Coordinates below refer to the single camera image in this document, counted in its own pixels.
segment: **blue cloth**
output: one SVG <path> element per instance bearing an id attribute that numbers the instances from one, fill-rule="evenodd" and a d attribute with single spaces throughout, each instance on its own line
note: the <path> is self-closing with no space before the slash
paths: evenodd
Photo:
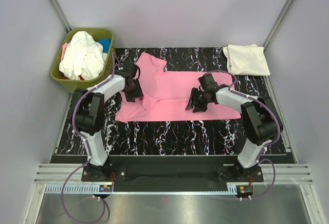
<path id="1" fill-rule="evenodd" d="M 104 38 L 104 39 L 98 40 L 97 42 L 103 45 L 103 53 L 108 53 L 109 46 L 111 44 L 111 39 Z"/>

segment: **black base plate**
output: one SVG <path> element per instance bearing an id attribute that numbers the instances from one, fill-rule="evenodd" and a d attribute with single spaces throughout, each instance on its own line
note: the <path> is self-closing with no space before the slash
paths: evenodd
<path id="1" fill-rule="evenodd" d="M 230 166 L 218 166 L 217 167 L 217 172 L 221 172 L 221 173 L 226 173 L 228 172 Z M 253 171 L 251 174 L 247 175 L 247 176 L 241 176 L 239 178 L 225 178 L 223 176 L 221 176 L 220 174 L 218 174 L 218 181 L 222 182 L 222 183 L 227 183 L 227 182 L 250 182 L 250 176 L 252 176 L 252 181 L 253 182 L 264 182 L 264 178 L 263 178 L 263 173 L 262 173 L 262 169 L 260 166 L 257 166 L 255 168 L 255 171 Z"/>
<path id="2" fill-rule="evenodd" d="M 114 192 L 227 191 L 219 183 L 216 165 L 127 165 L 125 182 L 115 182 Z"/>
<path id="3" fill-rule="evenodd" d="M 126 166 L 121 166 L 121 165 L 113 165 L 111 166 L 111 172 L 114 173 L 115 175 L 115 182 L 124 182 L 125 178 L 126 178 L 126 170 L 127 167 Z M 82 172 L 82 177 L 81 177 L 81 181 L 83 182 L 111 182 L 112 178 L 111 176 L 108 176 L 107 178 L 97 178 L 95 177 L 92 172 L 84 167 L 83 168 L 83 172 Z"/>

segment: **green basket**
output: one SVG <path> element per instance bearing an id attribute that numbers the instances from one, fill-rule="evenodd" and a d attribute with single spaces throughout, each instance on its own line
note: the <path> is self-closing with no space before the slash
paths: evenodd
<path id="1" fill-rule="evenodd" d="M 62 84 L 69 92 L 74 93 L 74 91 L 78 88 L 89 88 L 92 87 L 100 82 L 102 82 L 104 79 L 106 79 L 110 73 L 112 73 L 112 52 L 115 53 L 115 46 L 114 46 L 114 35 L 113 33 L 105 28 L 78 28 L 70 31 L 63 42 L 69 43 L 72 40 L 72 37 L 77 33 L 78 31 L 86 31 L 89 33 L 95 41 L 104 39 L 104 38 L 110 38 L 111 44 L 109 46 L 107 58 L 105 61 L 104 68 L 102 72 L 99 74 L 99 76 L 92 80 L 71 80 L 71 79 L 65 79 L 62 72 L 59 71 L 59 65 L 61 62 L 61 55 L 62 55 L 62 47 L 60 51 L 57 54 L 57 57 L 55 59 L 54 64 L 52 65 L 50 75 L 51 77 Z"/>

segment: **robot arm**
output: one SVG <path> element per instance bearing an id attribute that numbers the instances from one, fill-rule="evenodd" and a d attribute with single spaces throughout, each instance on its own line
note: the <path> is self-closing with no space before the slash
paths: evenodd
<path id="1" fill-rule="evenodd" d="M 79 131 L 86 136 L 90 151 L 87 154 L 92 158 L 89 167 L 98 174 L 108 175 L 106 172 L 107 153 L 104 149 L 103 140 L 101 136 L 101 129 L 104 126 L 104 104 L 105 102 L 115 95 L 117 92 L 123 91 L 127 101 L 135 102 L 136 98 L 142 98 L 143 92 L 141 90 L 138 78 L 135 78 L 140 69 L 133 63 L 124 65 L 123 70 L 116 71 L 110 81 L 101 85 L 106 80 L 101 82 L 98 89 L 91 92 L 81 102 L 79 109 L 75 116 L 76 126 Z M 72 113 L 78 100 L 89 89 L 77 89 L 74 92 L 69 117 L 72 119 Z"/>
<path id="2" fill-rule="evenodd" d="M 199 79 L 199 89 L 193 88 L 186 110 L 194 108 L 193 112 L 206 111 L 208 103 L 222 104 L 233 108 L 242 114 L 247 136 L 242 152 L 238 155 L 238 163 L 233 167 L 235 176 L 251 169 L 258 163 L 259 154 L 277 135 L 277 126 L 271 115 L 260 104 L 244 97 L 238 91 L 230 91 L 227 85 L 218 86 L 212 74 L 206 74 Z M 279 122 L 280 132 L 282 122 L 269 96 L 253 97 L 265 104 Z"/>

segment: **white wall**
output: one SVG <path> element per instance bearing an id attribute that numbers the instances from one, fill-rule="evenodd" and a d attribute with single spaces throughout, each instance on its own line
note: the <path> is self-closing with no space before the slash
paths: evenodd
<path id="1" fill-rule="evenodd" d="M 286 0 L 58 0 L 72 27 L 107 27 L 117 47 L 262 45 Z"/>
<path id="2" fill-rule="evenodd" d="M 329 0 L 296 0 L 266 58 L 300 162 L 329 220 Z"/>
<path id="3" fill-rule="evenodd" d="M 49 75 L 65 32 L 48 0 L 0 0 L 0 223 L 21 223 L 67 92 Z"/>

